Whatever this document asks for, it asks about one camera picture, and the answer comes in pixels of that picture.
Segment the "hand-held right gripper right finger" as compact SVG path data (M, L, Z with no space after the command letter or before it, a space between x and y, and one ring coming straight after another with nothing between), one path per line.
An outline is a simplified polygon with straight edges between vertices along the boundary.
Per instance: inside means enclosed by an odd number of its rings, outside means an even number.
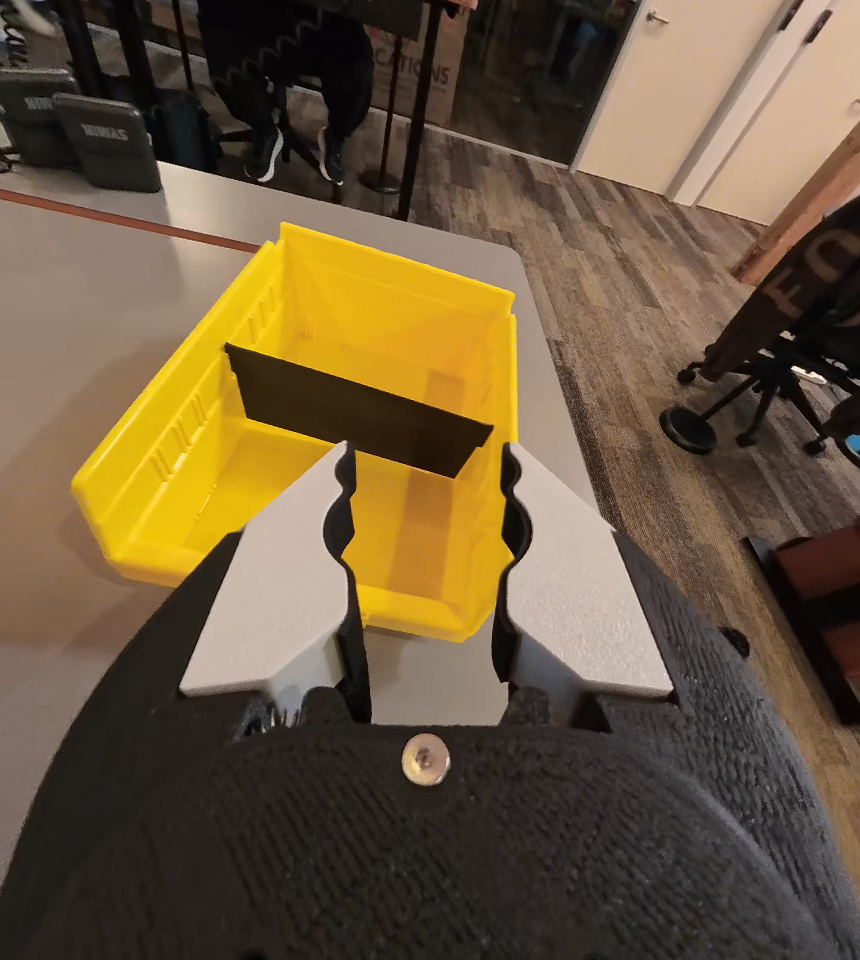
M518 442L504 444L491 656L500 681L543 690L553 710L592 694L665 702L673 684L615 531Z

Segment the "black chair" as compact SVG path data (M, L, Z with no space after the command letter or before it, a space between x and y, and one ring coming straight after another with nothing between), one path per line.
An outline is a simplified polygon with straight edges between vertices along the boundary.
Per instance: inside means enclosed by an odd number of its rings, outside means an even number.
M804 450L816 457L832 441L860 469L860 194L792 246L676 379L731 374L777 376L774 400L816 432Z

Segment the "black hard case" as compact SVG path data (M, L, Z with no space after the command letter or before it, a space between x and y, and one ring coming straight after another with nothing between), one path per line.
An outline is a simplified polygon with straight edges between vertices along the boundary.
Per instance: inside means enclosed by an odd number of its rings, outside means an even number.
M134 105L68 92L54 93L52 104L90 185L148 194L162 190L152 140Z
M4 125L22 162L44 169L76 166L76 153L56 115L52 97L77 92L76 78L67 69L0 67Z

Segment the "white double door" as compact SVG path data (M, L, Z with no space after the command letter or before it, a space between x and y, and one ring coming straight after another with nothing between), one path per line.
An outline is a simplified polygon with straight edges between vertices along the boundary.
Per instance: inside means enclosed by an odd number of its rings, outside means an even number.
M771 224L860 121L860 1L781 2L667 191Z

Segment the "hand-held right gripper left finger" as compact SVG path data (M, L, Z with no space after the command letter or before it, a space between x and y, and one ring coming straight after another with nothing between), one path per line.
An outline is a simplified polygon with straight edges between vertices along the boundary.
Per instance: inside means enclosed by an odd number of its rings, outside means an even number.
M362 686L362 618L342 554L355 533L355 449L336 444L245 523L180 693L301 702Z

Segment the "glass partition window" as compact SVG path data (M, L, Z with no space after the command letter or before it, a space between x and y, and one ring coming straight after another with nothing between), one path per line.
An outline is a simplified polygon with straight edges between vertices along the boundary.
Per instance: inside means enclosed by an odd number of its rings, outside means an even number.
M570 165L637 16L635 1L481 1L447 126Z

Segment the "brown wooden rack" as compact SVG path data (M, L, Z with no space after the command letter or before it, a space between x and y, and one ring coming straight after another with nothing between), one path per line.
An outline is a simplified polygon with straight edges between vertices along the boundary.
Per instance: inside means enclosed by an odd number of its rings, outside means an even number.
M805 655L833 713L860 726L860 514L819 536L772 546L746 535L742 546Z

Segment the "wooden post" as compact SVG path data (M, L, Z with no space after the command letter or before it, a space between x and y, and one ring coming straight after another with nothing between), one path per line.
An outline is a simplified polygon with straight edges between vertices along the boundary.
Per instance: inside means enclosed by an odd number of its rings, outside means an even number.
M758 285L828 210L845 203L859 186L860 121L734 265L733 278Z

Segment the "long brown-edged table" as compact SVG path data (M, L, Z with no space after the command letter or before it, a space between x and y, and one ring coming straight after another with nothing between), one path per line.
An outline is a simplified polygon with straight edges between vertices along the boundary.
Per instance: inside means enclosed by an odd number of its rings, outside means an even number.
M112 2L117 17L118 33L124 49L128 76L111 80L100 66L93 44L89 23L78 1L52 1L72 57L74 73L84 95L98 98L121 99L134 104L142 114L153 137L158 157L173 160L172 144L166 125L162 122L160 90L155 82L148 59L144 31L135 2ZM420 70L409 121L407 148L398 195L395 219L408 222L412 195L418 172L420 152L426 125L426 107L433 80L433 66L443 16L455 18L460 13L474 10L476 2L425 1L428 8L427 29L422 48Z

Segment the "large yellow storage bin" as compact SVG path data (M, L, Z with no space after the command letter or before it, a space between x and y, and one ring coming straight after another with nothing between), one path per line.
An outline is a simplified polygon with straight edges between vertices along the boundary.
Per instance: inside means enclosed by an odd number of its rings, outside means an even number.
M249 419L226 343L493 425L447 478L356 450L344 553L367 625L468 640L509 563L504 444L519 439L514 295L292 223L265 244L81 467L103 556L176 587L336 443Z

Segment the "black floor lamp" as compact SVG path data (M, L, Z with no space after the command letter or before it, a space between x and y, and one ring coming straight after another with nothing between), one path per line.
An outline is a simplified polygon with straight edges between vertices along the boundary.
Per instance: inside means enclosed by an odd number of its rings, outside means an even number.
M677 448L693 455L708 455L717 448L717 434L710 422L712 417L745 392L757 388L760 400L753 416L747 429L735 438L738 447L752 448L758 442L759 431L778 391L778 385L779 379L774 374L748 376L702 412L680 405L666 408L658 417L659 426L664 436Z

